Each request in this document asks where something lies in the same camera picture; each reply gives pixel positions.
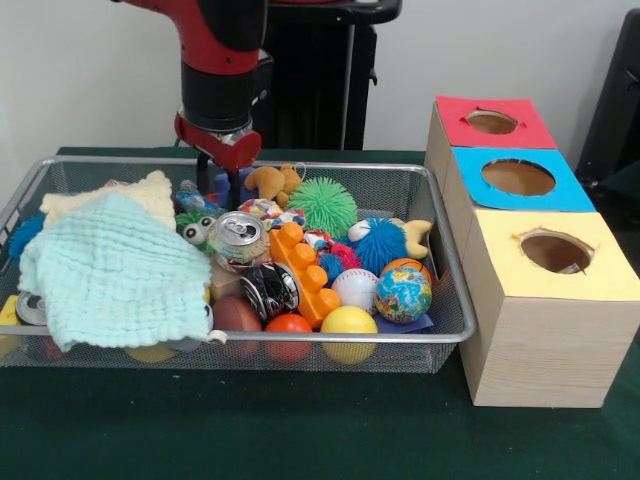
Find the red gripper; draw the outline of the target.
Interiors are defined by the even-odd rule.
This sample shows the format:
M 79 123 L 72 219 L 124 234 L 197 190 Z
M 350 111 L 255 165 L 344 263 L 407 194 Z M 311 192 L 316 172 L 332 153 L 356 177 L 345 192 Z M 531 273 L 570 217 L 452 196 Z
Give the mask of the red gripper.
M 216 133 L 191 124 L 182 112 L 174 119 L 177 137 L 200 152 L 196 161 L 197 188 L 201 195 L 209 193 L 209 164 L 213 160 L 220 167 L 230 170 L 230 208 L 237 209 L 241 204 L 243 181 L 240 169 L 250 167 L 258 157 L 262 139 L 251 128 L 242 128 L 232 133 Z

